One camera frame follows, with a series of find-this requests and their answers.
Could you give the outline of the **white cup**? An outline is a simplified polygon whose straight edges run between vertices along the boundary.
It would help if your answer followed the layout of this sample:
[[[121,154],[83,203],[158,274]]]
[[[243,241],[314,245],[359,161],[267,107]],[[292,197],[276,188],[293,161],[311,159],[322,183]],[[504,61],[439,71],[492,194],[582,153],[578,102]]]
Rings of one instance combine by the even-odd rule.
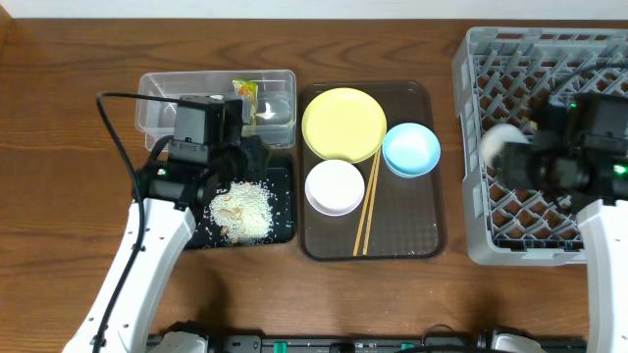
[[[488,129],[482,136],[479,144],[480,157],[484,163],[492,168],[497,155],[503,150],[506,143],[529,144],[529,139],[517,127],[502,124]]]

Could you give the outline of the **rice food waste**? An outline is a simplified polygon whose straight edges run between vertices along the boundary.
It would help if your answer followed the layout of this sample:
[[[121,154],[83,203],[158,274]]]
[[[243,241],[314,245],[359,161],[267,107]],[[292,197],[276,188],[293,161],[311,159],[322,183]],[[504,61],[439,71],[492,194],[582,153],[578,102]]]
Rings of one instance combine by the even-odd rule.
[[[209,208],[215,222],[232,234],[264,236],[271,220],[266,203],[269,194],[259,182],[232,182],[229,189],[219,189],[205,209]]]

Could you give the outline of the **yellow green snack wrapper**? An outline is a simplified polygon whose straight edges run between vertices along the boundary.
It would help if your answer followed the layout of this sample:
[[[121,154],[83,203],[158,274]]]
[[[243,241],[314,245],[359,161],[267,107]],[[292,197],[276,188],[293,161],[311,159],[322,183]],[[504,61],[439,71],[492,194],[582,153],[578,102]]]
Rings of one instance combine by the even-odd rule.
[[[258,109],[258,84],[252,80],[234,79],[235,93],[246,98],[250,103],[249,117],[244,121],[250,125],[256,125],[256,113]]]

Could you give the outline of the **yellow plate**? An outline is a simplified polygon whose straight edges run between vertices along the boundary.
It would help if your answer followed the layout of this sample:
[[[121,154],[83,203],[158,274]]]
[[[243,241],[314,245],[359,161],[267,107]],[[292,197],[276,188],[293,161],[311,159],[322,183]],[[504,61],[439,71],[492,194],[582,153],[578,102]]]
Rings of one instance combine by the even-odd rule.
[[[371,95],[340,87],[320,93],[307,105],[301,130],[307,146],[321,159],[355,164],[381,147],[388,122]]]

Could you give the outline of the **light blue bowl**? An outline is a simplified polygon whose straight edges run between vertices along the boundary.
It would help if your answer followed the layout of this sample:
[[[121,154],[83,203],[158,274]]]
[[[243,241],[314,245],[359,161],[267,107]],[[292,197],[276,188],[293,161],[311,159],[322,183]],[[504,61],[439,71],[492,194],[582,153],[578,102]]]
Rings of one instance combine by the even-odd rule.
[[[398,177],[414,178],[430,173],[441,158],[441,144],[426,126],[403,123],[391,128],[382,145],[384,161]]]

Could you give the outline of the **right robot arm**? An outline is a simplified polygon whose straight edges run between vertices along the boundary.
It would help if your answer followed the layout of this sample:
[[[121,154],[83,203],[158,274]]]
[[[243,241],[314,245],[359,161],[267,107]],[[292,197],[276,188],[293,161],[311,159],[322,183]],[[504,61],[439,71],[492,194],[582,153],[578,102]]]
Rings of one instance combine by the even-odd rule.
[[[587,256],[588,351],[627,349],[627,100],[583,93],[550,101],[525,136],[503,124],[485,132],[480,155],[511,189],[568,195]]]

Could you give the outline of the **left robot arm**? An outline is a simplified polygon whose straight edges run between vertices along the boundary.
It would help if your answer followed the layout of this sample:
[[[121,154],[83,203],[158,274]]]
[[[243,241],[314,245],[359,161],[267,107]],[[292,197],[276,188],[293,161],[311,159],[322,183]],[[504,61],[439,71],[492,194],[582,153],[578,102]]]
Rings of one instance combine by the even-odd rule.
[[[67,352],[144,352],[165,286],[203,222],[229,243],[264,237],[272,215],[270,150],[258,136],[212,144],[160,138],[132,174],[125,233],[101,289]]]

